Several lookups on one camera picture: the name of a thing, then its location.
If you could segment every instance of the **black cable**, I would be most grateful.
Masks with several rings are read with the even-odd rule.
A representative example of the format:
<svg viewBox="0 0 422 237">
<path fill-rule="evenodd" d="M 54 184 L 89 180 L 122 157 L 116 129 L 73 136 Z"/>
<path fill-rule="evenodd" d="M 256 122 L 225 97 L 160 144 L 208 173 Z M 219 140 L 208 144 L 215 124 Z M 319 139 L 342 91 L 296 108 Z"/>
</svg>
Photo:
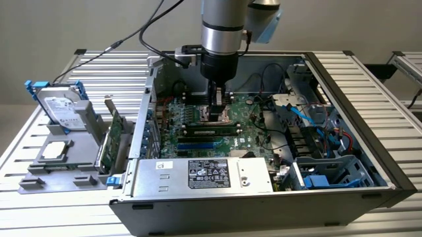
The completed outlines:
<svg viewBox="0 0 422 237">
<path fill-rule="evenodd" d="M 320 126 L 315 126 L 315 129 L 319 129 L 320 132 L 323 133 L 321 139 L 323 139 L 324 146 L 325 146 L 325 149 L 323 148 L 323 152 L 327 153 L 327 156 L 328 156 L 328 152 L 332 152 L 331 147 L 329 147 L 329 143 L 328 143 L 328 136 L 329 136 L 329 133 L 328 133 L 327 129 L 324 129 L 324 128 L 320 127 Z"/>
<path fill-rule="evenodd" d="M 277 64 L 277 63 L 269 63 L 265 65 L 265 67 L 263 68 L 263 72 L 261 72 L 261 90 L 264 91 L 264 72 L 267 70 L 267 68 L 269 66 L 277 66 L 279 69 L 281 70 L 281 79 L 284 78 L 284 73 L 285 73 L 285 70 L 283 69 L 283 67 Z"/>
<path fill-rule="evenodd" d="M 53 83 L 58 80 L 58 78 L 61 76 L 64 76 L 65 74 L 68 74 L 70 71 L 73 71 L 76 68 L 78 68 L 80 66 L 85 65 L 86 63 L 92 62 L 93 60 L 96 60 L 98 57 L 101 57 L 104 54 L 109 53 L 110 51 L 113 51 L 129 38 L 132 38 L 140 31 L 141 29 L 145 27 L 147 23 L 152 20 L 155 14 L 157 13 L 159 11 L 159 8 L 163 4 L 164 0 L 160 0 L 159 4 L 157 4 L 157 7 L 149 17 L 149 19 L 147 20 L 147 22 L 144 23 L 144 25 L 133 32 L 131 33 L 125 38 L 120 39 L 118 41 L 116 41 L 114 43 L 110 44 L 110 46 L 97 55 L 94 56 L 93 58 L 90 58 L 88 61 L 77 64 L 74 67 L 70 67 L 68 70 L 65 70 L 65 72 L 62 72 L 54 79 L 53 79 Z"/>
<path fill-rule="evenodd" d="M 410 103 L 410 105 L 407 106 L 407 109 L 410 109 L 411 106 L 415 104 L 416 98 L 418 98 L 418 96 L 419 96 L 420 94 L 422 94 L 422 89 L 418 90 L 418 92 L 416 92 L 416 94 L 415 94 L 415 96 L 414 96 L 414 98 L 412 98 L 412 100 L 411 100 L 411 103 Z"/>
<path fill-rule="evenodd" d="M 248 77 L 248 79 L 244 81 L 244 83 L 237 87 L 237 89 L 235 89 L 235 91 L 239 91 L 241 89 L 241 87 L 244 87 L 244 85 L 248 83 L 248 81 L 252 79 L 253 76 L 257 76 L 259 79 L 261 78 L 261 75 L 259 73 L 252 73 Z"/>
<path fill-rule="evenodd" d="M 239 54 L 239 57 L 241 57 L 248 52 L 248 50 L 249 50 L 249 44 L 247 43 L 245 49 L 244 49 L 243 53 Z"/>
<path fill-rule="evenodd" d="M 180 3 L 183 2 L 184 0 L 179 0 L 176 2 L 176 4 L 173 6 L 171 6 L 169 9 L 167 9 L 156 18 L 153 18 L 143 27 L 143 29 L 140 30 L 139 32 L 139 42 L 140 44 L 149 50 L 152 51 L 153 53 L 156 53 L 159 56 L 161 56 L 163 58 L 173 61 L 175 63 L 180 64 L 183 68 L 187 68 L 188 67 L 188 64 L 183 63 L 181 61 L 179 61 L 177 59 L 169 57 L 167 54 L 164 54 L 161 51 L 159 51 L 156 48 L 153 48 L 151 45 L 148 45 L 143 39 L 143 36 L 144 36 L 144 32 L 147 30 L 147 28 L 149 27 L 149 25 L 157 21 L 163 16 L 165 16 L 179 5 Z"/>
<path fill-rule="evenodd" d="M 252 114 L 253 114 L 253 111 L 255 111 L 256 106 L 260 105 L 261 103 L 265 103 L 265 102 L 269 101 L 269 100 L 271 100 L 269 98 L 268 98 L 268 99 L 264 99 L 264 100 L 260 100 L 260 102 L 253 106 L 252 111 L 251 111 L 251 114 L 249 114 L 249 120 L 251 120 L 251 117 L 252 117 Z M 267 128 L 259 127 L 259 126 L 255 124 L 255 122 L 253 122 L 252 120 L 251 120 L 251 122 L 252 122 L 252 125 L 253 125 L 257 129 L 260 129 L 261 131 L 264 131 L 264 132 L 279 132 L 280 134 L 284 135 L 284 132 L 281 132 L 281 131 L 279 131 L 279 130 L 275 130 L 275 129 L 267 129 Z"/>
<path fill-rule="evenodd" d="M 284 145 L 271 149 L 271 148 L 264 147 L 261 144 L 261 148 L 264 148 L 267 151 L 273 151 L 273 150 L 280 149 L 281 147 L 285 147 L 285 146 L 288 146 L 288 144 L 284 144 Z"/>
</svg>

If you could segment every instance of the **green expansion card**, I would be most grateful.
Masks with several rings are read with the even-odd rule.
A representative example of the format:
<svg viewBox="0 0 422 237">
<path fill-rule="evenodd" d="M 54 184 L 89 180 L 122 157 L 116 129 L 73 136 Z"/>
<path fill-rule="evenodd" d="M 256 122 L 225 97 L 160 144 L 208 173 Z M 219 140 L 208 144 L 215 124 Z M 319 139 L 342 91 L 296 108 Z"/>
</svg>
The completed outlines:
<svg viewBox="0 0 422 237">
<path fill-rule="evenodd" d="M 265 138 L 265 132 L 260 131 L 249 120 L 249 114 L 256 103 L 247 105 L 245 100 L 252 99 L 247 95 L 236 95 L 231 105 L 227 105 L 227 112 L 223 118 L 227 121 L 224 126 L 240 124 L 241 132 L 236 136 L 211 136 L 185 138 L 183 129 L 188 126 L 201 124 L 200 111 L 205 106 L 184 105 L 177 99 L 168 103 L 165 121 L 169 123 L 168 129 L 161 132 L 160 158 L 205 158 L 205 157 L 241 157 L 244 153 L 253 152 L 256 157 L 264 157 L 268 161 L 272 158 L 272 151 L 260 147 L 260 142 Z M 189 149 L 189 144 L 197 144 L 196 149 Z"/>
<path fill-rule="evenodd" d="M 109 125 L 109 131 L 105 135 L 101 155 L 100 155 L 100 164 L 105 167 L 106 171 L 110 170 L 112 165 L 114 164 L 118 147 L 120 147 L 120 135 L 122 130 L 122 121 L 121 117 L 116 110 L 112 111 L 112 121 Z"/>
</svg>

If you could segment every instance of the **power supply label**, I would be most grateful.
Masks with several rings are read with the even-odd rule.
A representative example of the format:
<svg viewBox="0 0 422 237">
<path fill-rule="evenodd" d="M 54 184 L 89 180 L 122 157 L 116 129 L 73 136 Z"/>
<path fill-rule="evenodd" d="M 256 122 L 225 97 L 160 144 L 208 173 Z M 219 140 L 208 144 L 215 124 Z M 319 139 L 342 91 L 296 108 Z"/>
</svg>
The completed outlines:
<svg viewBox="0 0 422 237">
<path fill-rule="evenodd" d="M 188 186 L 191 189 L 229 188 L 227 160 L 189 160 Z"/>
</svg>

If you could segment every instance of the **warning label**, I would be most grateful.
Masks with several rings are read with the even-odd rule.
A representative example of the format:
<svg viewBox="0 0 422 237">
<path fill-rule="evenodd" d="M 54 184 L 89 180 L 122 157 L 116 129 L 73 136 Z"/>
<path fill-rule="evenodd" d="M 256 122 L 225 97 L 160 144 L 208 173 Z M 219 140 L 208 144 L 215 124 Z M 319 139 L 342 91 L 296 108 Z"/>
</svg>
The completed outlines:
<svg viewBox="0 0 422 237">
<path fill-rule="evenodd" d="M 188 186 L 191 189 L 229 188 L 227 160 L 189 160 Z"/>
<path fill-rule="evenodd" d="M 73 111 L 74 104 L 69 99 L 61 97 L 46 97 L 44 101 L 62 127 L 68 129 L 85 129 L 84 122 L 78 114 Z"/>
</svg>

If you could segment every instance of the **robotic arm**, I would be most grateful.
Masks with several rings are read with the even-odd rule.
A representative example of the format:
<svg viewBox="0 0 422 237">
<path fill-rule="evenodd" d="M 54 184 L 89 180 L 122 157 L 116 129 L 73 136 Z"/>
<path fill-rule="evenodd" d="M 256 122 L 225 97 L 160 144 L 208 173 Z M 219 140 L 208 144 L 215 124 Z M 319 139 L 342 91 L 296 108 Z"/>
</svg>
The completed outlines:
<svg viewBox="0 0 422 237">
<path fill-rule="evenodd" d="M 267 43 L 279 15 L 277 0 L 203 1 L 201 45 L 181 47 L 176 58 L 195 64 L 200 54 L 200 73 L 209 80 L 209 121 L 224 109 L 224 84 L 236 76 L 241 40 Z"/>
</svg>

